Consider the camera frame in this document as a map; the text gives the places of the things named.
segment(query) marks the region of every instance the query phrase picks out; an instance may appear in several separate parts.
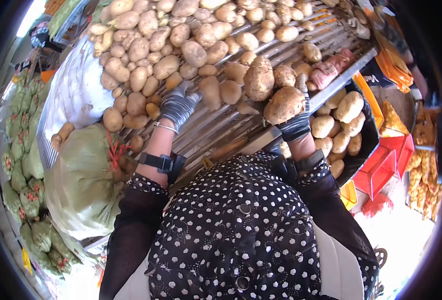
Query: shirt button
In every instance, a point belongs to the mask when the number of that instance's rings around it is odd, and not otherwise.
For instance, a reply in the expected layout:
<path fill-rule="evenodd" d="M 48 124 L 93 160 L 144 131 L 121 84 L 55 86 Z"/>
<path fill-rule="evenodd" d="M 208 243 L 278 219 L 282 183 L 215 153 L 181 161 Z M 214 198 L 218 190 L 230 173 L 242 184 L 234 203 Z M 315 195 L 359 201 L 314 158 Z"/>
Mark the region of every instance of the shirt button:
<path fill-rule="evenodd" d="M 245 291 L 248 289 L 249 281 L 246 277 L 238 277 L 234 284 L 238 289 Z"/>
<path fill-rule="evenodd" d="M 241 205 L 239 206 L 239 211 L 240 211 L 242 214 L 247 215 L 248 213 L 251 212 L 251 207 L 249 207 L 249 205 L 247 205 L 247 204 L 241 204 Z"/>

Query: small potato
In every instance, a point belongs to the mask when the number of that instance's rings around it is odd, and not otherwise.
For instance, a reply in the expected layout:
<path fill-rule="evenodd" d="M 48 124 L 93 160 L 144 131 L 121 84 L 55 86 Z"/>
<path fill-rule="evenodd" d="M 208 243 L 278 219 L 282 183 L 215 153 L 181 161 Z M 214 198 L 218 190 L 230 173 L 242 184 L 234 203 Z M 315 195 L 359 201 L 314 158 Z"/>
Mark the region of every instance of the small potato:
<path fill-rule="evenodd" d="M 141 90 L 141 93 L 145 97 L 149 97 L 152 94 L 154 94 L 154 92 L 156 92 L 156 90 L 158 89 L 158 86 L 159 86 L 159 81 L 154 76 L 150 76 L 146 79 L 146 83 L 144 84 L 144 87 Z"/>
<path fill-rule="evenodd" d="M 333 175 L 334 179 L 341 176 L 342 171 L 344 171 L 344 161 L 342 161 L 342 159 L 339 159 L 331 164 L 331 174 Z"/>
<path fill-rule="evenodd" d="M 274 39 L 274 32 L 268 28 L 261 28 L 261 30 L 256 33 L 256 37 L 259 41 L 268 43 Z"/>
<path fill-rule="evenodd" d="M 259 42 L 252 33 L 242 32 L 236 37 L 236 42 L 247 51 L 254 51 L 259 47 Z"/>
<path fill-rule="evenodd" d="M 226 54 L 228 54 L 228 44 L 223 41 L 217 41 L 209 47 L 208 51 L 206 51 L 207 60 L 206 63 L 210 65 L 215 65 L 223 59 Z"/>
<path fill-rule="evenodd" d="M 203 103 L 211 111 L 216 111 L 221 106 L 220 83 L 215 76 L 208 76 L 201 80 L 198 88 L 203 92 Z"/>
<path fill-rule="evenodd" d="M 338 133 L 333 138 L 333 148 L 332 148 L 331 151 L 333 153 L 342 153 L 342 152 L 344 152 L 344 150 L 346 150 L 347 147 L 348 147 L 350 139 L 351 139 L 351 137 L 349 136 L 349 134 L 346 134 L 344 132 Z"/>
<path fill-rule="evenodd" d="M 154 103 L 146 104 L 146 112 L 152 120 L 156 120 L 160 116 L 160 109 Z"/>
<path fill-rule="evenodd" d="M 226 68 L 224 68 L 224 75 L 227 79 L 235 81 L 239 85 L 244 84 L 244 76 L 248 71 L 249 67 L 242 65 L 240 63 L 228 62 Z"/>
<path fill-rule="evenodd" d="M 261 28 L 274 30 L 276 28 L 276 24 L 274 24 L 274 22 L 271 20 L 264 20 L 261 22 Z"/>
<path fill-rule="evenodd" d="M 108 107 L 103 113 L 103 124 L 108 131 L 116 133 L 123 127 L 123 117 L 116 108 Z"/>
<path fill-rule="evenodd" d="M 128 104 L 128 97 L 125 95 L 120 95 L 115 99 L 113 107 L 116 108 L 120 113 L 126 112 L 126 105 Z"/>
<path fill-rule="evenodd" d="M 277 87 L 293 87 L 296 83 L 296 72 L 288 66 L 279 66 L 274 70 L 274 83 Z"/>
<path fill-rule="evenodd" d="M 257 55 L 253 51 L 246 51 L 239 58 L 239 62 L 245 66 L 250 66 L 256 57 Z"/>
<path fill-rule="evenodd" d="M 316 146 L 316 149 L 321 149 L 324 157 L 327 157 L 333 147 L 333 140 L 330 137 L 326 136 L 323 139 L 316 139 L 314 141 L 314 145 Z"/>
<path fill-rule="evenodd" d="M 218 69 L 213 65 L 204 65 L 198 70 L 198 74 L 202 77 L 216 76 Z"/>
<path fill-rule="evenodd" d="M 325 138 L 334 126 L 334 118 L 331 116 L 317 117 L 313 121 L 311 133 L 318 139 Z"/>
<path fill-rule="evenodd" d="M 361 143 L 362 143 L 362 136 L 360 133 L 351 137 L 348 144 L 348 153 L 350 156 L 355 157 L 356 155 L 359 154 L 359 152 L 361 151 Z"/>
<path fill-rule="evenodd" d="M 290 42 L 296 39 L 299 35 L 298 28 L 295 26 L 282 26 L 276 32 L 276 37 L 281 42 Z"/>
<path fill-rule="evenodd" d="M 166 79 L 166 90 L 170 91 L 178 86 L 183 81 L 183 78 L 178 72 L 174 72 Z"/>
<path fill-rule="evenodd" d="M 126 111 L 132 117 L 146 114 L 146 97 L 140 92 L 132 92 L 128 95 Z"/>
<path fill-rule="evenodd" d="M 241 98 L 241 87 L 232 80 L 221 83 L 220 92 L 221 100 L 226 104 L 236 104 Z"/>

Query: plastic bag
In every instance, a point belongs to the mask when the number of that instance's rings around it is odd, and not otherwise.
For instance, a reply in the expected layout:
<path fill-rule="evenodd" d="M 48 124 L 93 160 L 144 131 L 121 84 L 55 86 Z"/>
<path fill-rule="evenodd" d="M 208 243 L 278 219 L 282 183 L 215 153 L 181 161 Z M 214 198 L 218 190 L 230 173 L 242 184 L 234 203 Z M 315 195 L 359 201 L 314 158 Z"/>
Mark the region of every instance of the plastic bag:
<path fill-rule="evenodd" d="M 112 144 L 122 138 L 110 133 Z M 46 205 L 57 227 L 77 240 L 114 230 L 123 183 L 113 182 L 107 130 L 99 123 L 74 130 L 44 177 Z"/>
<path fill-rule="evenodd" d="M 3 203 L 15 221 L 21 224 L 24 220 L 24 209 L 21 205 L 20 196 L 13 190 L 9 181 L 3 184 Z"/>

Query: pile of potatoes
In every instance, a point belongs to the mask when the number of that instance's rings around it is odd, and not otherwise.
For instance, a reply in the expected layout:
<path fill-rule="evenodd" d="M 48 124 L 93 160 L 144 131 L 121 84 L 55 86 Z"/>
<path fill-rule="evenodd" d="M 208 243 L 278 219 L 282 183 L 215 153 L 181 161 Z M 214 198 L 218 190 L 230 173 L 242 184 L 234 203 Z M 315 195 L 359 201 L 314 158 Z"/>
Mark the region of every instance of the pile of potatoes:
<path fill-rule="evenodd" d="M 309 119 L 314 144 L 323 151 L 334 178 L 342 174 L 346 154 L 355 157 L 361 150 L 361 129 L 366 121 L 363 107 L 360 93 L 346 93 L 342 88 L 316 111 L 317 117 Z"/>
<path fill-rule="evenodd" d="M 312 13 L 313 5 L 305 0 L 114 0 L 103 9 L 102 22 L 88 29 L 93 55 L 104 67 L 101 83 L 115 98 L 103 118 L 106 128 L 143 128 L 159 115 L 161 98 L 155 93 L 164 80 L 171 90 L 198 75 L 203 77 L 198 86 L 202 101 L 213 111 L 225 102 L 236 104 L 242 114 L 259 114 L 239 101 L 241 86 L 253 101 L 264 101 L 276 84 L 281 89 L 273 102 L 290 97 L 295 106 L 290 113 L 299 113 L 304 105 L 293 75 L 297 71 L 276 69 L 275 76 L 269 60 L 257 57 L 255 50 L 260 42 L 294 40 L 298 29 L 288 24 Z M 247 22 L 260 23 L 258 32 L 230 36 Z M 309 21 L 302 27 L 314 29 Z M 227 80 L 220 83 L 216 64 L 240 51 L 239 63 L 225 66 Z"/>

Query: snap button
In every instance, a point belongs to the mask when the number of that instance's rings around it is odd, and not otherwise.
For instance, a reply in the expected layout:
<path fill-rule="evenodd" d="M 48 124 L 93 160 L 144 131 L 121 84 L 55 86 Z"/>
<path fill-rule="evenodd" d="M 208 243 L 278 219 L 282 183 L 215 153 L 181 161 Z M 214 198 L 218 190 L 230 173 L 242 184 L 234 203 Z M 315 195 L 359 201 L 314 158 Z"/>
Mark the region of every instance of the snap button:
<path fill-rule="evenodd" d="M 245 291 L 248 289 L 249 281 L 246 277 L 238 277 L 234 284 L 238 289 Z"/>

